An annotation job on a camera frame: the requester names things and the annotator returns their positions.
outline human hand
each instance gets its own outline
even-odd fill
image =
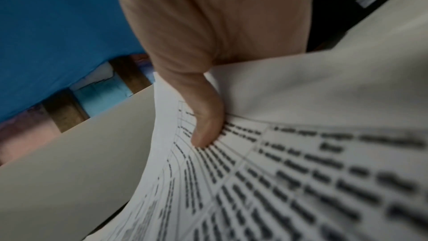
[[[203,73],[213,65],[304,53],[312,0],[120,0],[155,70],[197,119],[192,144],[223,126],[223,102]]]

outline pink object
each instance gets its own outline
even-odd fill
[[[0,163],[27,155],[60,134],[45,108],[36,105],[0,124]]]

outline white paper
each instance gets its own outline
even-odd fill
[[[214,68],[228,114],[204,150],[157,77],[141,182],[91,240],[427,240],[426,38]]]

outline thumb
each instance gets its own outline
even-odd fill
[[[169,73],[159,75],[175,88],[196,117],[191,142],[205,147],[217,139],[224,122],[224,105],[220,95],[202,73]]]

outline brown wooden strip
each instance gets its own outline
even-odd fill
[[[52,95],[42,104],[61,133],[89,119],[69,89]]]
[[[134,94],[152,84],[129,56],[115,58],[110,61],[110,64]]]

